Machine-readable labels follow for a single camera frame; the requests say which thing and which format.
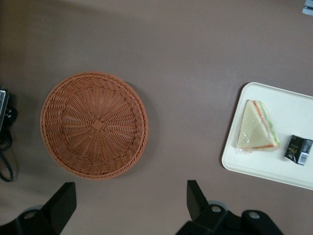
plastic wrap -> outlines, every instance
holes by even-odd
[[[265,105],[258,100],[248,100],[243,115],[236,147],[240,151],[273,151],[280,147]]]

brown table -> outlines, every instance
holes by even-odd
[[[19,117],[5,154],[0,223],[77,187],[69,235],[175,234],[189,220],[186,183],[235,214],[266,212],[287,235],[313,233],[313,191],[227,171],[221,154],[242,86],[313,95],[313,17],[303,1],[3,0],[0,84]],[[63,170],[41,139],[45,98],[64,78],[105,71],[142,98],[150,135],[124,175],[90,181]]]

basket rim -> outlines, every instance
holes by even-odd
[[[51,98],[53,98],[55,92],[64,84],[68,83],[70,80],[75,79],[76,77],[81,77],[84,75],[98,75],[98,76],[103,76],[106,77],[107,79],[110,79],[113,83],[118,84],[119,86],[121,86],[124,90],[128,91],[132,97],[131,99],[133,99],[136,104],[136,107],[138,108],[139,114],[140,114],[140,118],[141,118],[141,123],[142,123],[142,132],[141,132],[141,138],[140,138],[140,143],[138,145],[138,148],[134,154],[134,156],[132,157],[132,159],[134,159],[134,161],[128,161],[125,165],[123,165],[120,168],[115,169],[112,172],[108,172],[105,174],[87,174],[85,172],[81,172],[78,171],[72,167],[70,167],[69,165],[66,164],[66,161],[62,161],[60,160],[56,154],[53,151],[53,148],[51,146],[51,143],[49,143],[48,141],[48,137],[47,137],[47,132],[46,132],[46,128],[44,125],[45,122],[45,113],[46,113],[46,107],[49,103],[49,101],[51,100]],[[40,129],[41,129],[41,135],[42,135],[42,140],[50,154],[50,156],[60,165],[62,166],[65,170],[69,171],[70,173],[76,175],[76,176],[80,176],[82,178],[87,178],[87,179],[94,179],[94,180],[102,180],[102,179],[109,179],[109,178],[113,178],[116,177],[118,175],[121,175],[123,173],[125,173],[127,170],[129,170],[141,157],[141,155],[143,154],[143,150],[145,149],[145,146],[147,144],[147,139],[148,139],[148,134],[149,134],[149,127],[148,127],[148,117],[147,117],[147,113],[146,113],[146,109],[144,107],[144,104],[142,102],[142,100],[140,99],[139,95],[135,92],[135,90],[128,85],[125,81],[123,81],[121,78],[110,74],[110,73],[106,73],[106,72],[100,72],[100,71],[85,71],[85,72],[81,72],[81,73],[76,73],[74,75],[71,75],[67,78],[65,78],[64,80],[62,80],[61,82],[59,82],[49,93],[49,95],[47,96],[47,98],[45,99],[45,102],[43,104],[42,110],[41,110],[41,118],[40,118]]]

black packet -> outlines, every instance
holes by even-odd
[[[313,140],[293,135],[285,153],[285,157],[297,164],[304,165],[309,156],[312,144]]]

woven pattern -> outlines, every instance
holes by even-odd
[[[55,161],[88,179],[120,175],[140,158],[148,119],[136,92],[121,79],[84,72],[58,84],[41,113],[43,141]]]

